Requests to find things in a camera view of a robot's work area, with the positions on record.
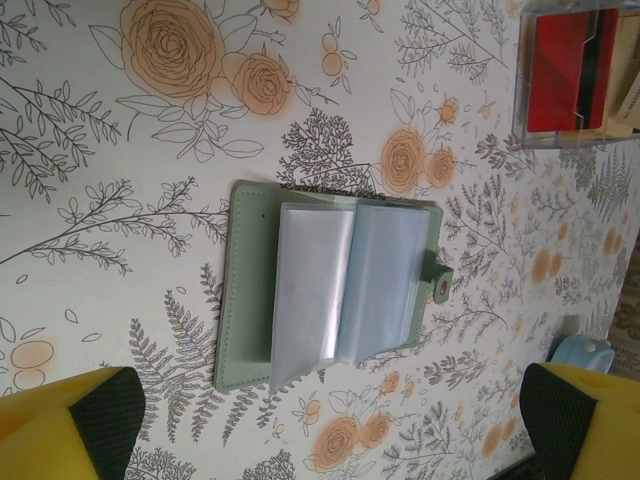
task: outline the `floral tablecloth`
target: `floral tablecloth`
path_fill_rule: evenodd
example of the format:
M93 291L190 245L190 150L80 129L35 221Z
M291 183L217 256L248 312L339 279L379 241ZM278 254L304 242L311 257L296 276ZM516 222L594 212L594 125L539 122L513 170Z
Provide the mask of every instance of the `floral tablecloth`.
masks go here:
M523 371L567 321L606 336L640 150L512 148L521 2L68 1L0 0L0 392L135 366L128 479L482 480L531 452ZM237 179L438 202L456 280L419 347L216 392Z

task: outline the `clear plastic sleeve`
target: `clear plastic sleeve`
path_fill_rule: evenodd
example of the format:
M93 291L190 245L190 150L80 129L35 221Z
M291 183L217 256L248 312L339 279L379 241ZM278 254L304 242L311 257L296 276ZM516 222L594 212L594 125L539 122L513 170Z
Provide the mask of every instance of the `clear plastic sleeve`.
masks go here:
M270 392L336 353L355 206L283 203Z
M353 228L337 359L362 361L406 343L429 212L360 205Z

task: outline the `mint green leather wallet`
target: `mint green leather wallet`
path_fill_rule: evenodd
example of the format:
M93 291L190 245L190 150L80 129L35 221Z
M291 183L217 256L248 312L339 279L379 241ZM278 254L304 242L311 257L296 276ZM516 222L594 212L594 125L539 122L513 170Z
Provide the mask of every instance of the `mint green leather wallet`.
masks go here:
M271 339L276 286L280 209L284 202L412 206L430 212L421 281L413 311L409 341L418 344L427 299L449 297L453 271L437 265L436 251L442 209L433 202L406 199L369 200L340 195L283 190L276 184L238 182L231 194L224 295L217 340L214 386L228 392L268 382L271 375Z

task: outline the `rose illustration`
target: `rose illustration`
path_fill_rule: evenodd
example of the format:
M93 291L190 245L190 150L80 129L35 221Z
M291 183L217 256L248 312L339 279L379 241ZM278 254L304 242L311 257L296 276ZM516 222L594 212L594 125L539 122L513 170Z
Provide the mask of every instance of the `rose illustration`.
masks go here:
M551 259L551 266L549 267L549 273L551 276L555 277L560 273L560 269L562 268L562 254L556 253Z
M400 374L398 372L393 372L384 377L384 381L380 386L380 392L383 395L388 395L396 391L398 388L398 382L400 381Z
M291 88L275 60L259 53L234 53L223 59L223 69L234 95L253 113L273 115L284 106Z
M609 229L609 231L607 232L607 237L604 240L604 253L605 255L609 255L611 253L613 253L614 249L615 249L615 243L616 243L616 229L611 227Z
M456 122L456 118L458 118L458 100L454 97L445 97L438 112L440 113L440 121L444 125L453 125Z
M120 14L125 71L175 105L207 91L224 56L220 30L187 0L132 0Z
M500 425L494 425L489 430L489 433L484 439L484 443L482 444L482 456L490 457L498 448L500 444L500 440L502 438L502 428Z
M511 438L511 435L513 435L513 432L516 431L516 425L517 423L515 418L512 418L507 422L507 424L504 426L504 430L502 431L503 440L509 440Z
M536 258L533 261L533 270L531 271L531 281L535 284L542 283L549 273L549 264L551 262L551 255L549 250L544 249L538 252Z
M564 240L565 238L567 238L568 234L569 234L569 224L565 222L562 224L562 226L560 227L560 231L558 232L558 240Z
M340 417L328 424L313 449L317 472L327 472L341 465L358 441L358 427L353 418Z
M379 446L391 429L391 418L387 413L372 417L360 432L360 442L365 448Z
M265 0L264 5L272 15L290 18L298 11L300 0Z
M397 131L387 140L382 150L383 182L396 193L414 189L418 184L424 157L424 146L416 133Z
M437 150L426 161L427 178L436 188L444 188L456 173L456 158L449 147Z

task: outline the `red card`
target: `red card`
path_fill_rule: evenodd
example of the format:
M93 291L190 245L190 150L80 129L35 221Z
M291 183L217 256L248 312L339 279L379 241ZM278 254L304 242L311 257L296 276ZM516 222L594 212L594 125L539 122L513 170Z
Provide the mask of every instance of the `red card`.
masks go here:
M527 131L602 125L617 24L617 9L537 19Z

